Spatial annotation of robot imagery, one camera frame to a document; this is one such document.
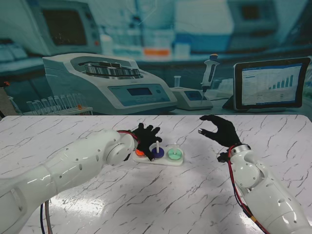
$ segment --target tablet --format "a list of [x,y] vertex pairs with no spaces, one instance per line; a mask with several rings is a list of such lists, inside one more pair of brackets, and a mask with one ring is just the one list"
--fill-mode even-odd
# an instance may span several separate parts
[[310,58],[292,58],[234,65],[236,110],[301,107]]

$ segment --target white marble table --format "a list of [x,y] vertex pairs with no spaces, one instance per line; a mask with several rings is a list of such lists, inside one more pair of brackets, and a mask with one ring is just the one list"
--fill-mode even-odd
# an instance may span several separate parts
[[[224,116],[271,166],[312,221],[312,123],[305,116]],[[0,178],[18,175],[78,138],[103,129],[160,126],[164,144],[185,152],[181,167],[123,162],[51,199],[54,234],[260,234],[233,196],[223,149],[197,133],[199,116],[6,117],[0,121]],[[39,209],[21,233],[40,234]]]

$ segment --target black robotic glove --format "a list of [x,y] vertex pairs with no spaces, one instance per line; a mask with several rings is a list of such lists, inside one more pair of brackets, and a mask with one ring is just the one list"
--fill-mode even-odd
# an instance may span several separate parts
[[154,128],[152,125],[149,125],[147,128],[144,128],[143,123],[138,124],[138,128],[132,131],[132,133],[138,138],[139,144],[137,146],[138,150],[141,150],[150,161],[154,160],[154,156],[150,151],[150,146],[156,141],[162,142],[162,139],[156,134],[159,132],[160,128]]
[[215,126],[218,127],[216,133],[209,132],[205,129],[199,129],[198,132],[205,137],[208,137],[211,140],[215,140],[220,145],[225,147],[241,144],[232,122],[214,115],[202,116],[199,119],[211,121]]

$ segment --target test tube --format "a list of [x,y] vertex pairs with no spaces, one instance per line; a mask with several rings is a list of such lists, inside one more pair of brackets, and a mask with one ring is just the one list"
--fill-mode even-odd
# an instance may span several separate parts
[[62,104],[62,101],[59,99],[59,97],[58,96],[54,96],[54,100],[57,103],[58,109],[60,111],[63,110],[63,104]]
[[39,110],[40,110],[41,114],[42,114],[42,115],[45,115],[45,114],[46,114],[46,110],[45,110],[45,108],[43,107],[43,104],[41,103],[41,101],[35,100],[35,103],[38,104]]
[[33,115],[36,116],[37,112],[35,110],[35,107],[33,106],[33,103],[31,101],[27,101],[26,104],[29,107],[29,110],[33,113]]
[[55,101],[53,99],[53,97],[48,97],[48,101],[50,103],[50,106],[51,106],[51,110],[56,113],[59,109],[58,109],[58,106],[55,104]]
[[61,101],[63,102],[64,110],[65,110],[65,109],[70,109],[68,100],[67,100],[67,98],[65,97],[65,95],[61,95],[61,96],[60,96],[60,99],[61,99]]
[[175,87],[180,87],[181,76],[174,76],[175,78]]
[[37,114],[38,114],[39,116],[41,116],[42,114],[41,114],[41,110],[40,110],[40,107],[39,107],[38,103],[34,101],[34,102],[33,102],[33,106],[34,106],[34,108],[35,108]]
[[74,98],[74,102],[76,104],[76,107],[81,110],[82,109],[82,103],[80,102],[78,95],[77,94],[73,94],[73,98]]
[[74,103],[73,96],[72,96],[71,94],[67,94],[66,97],[67,97],[69,106],[70,106],[71,108],[75,108],[75,103]]
[[84,95],[78,94],[78,97],[80,99],[80,102],[81,102],[82,106],[83,107],[87,107],[87,102],[86,102],[86,98],[84,97]]
[[50,104],[49,104],[48,100],[43,98],[43,99],[41,99],[41,102],[44,105],[46,112],[48,114],[51,113],[51,107],[50,107]]
[[87,105],[87,101],[86,101],[86,98],[84,97],[84,95],[78,94],[78,98],[79,98],[79,100],[80,100],[80,102],[82,104],[82,108],[87,108],[88,105]]

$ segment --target bar chart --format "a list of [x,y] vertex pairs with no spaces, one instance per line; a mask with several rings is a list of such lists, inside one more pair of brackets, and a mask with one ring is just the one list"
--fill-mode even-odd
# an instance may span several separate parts
[[282,79],[281,81],[278,81],[276,84],[273,84],[269,87],[270,89],[281,89],[281,88],[289,88],[293,86],[293,75],[286,78],[286,80]]

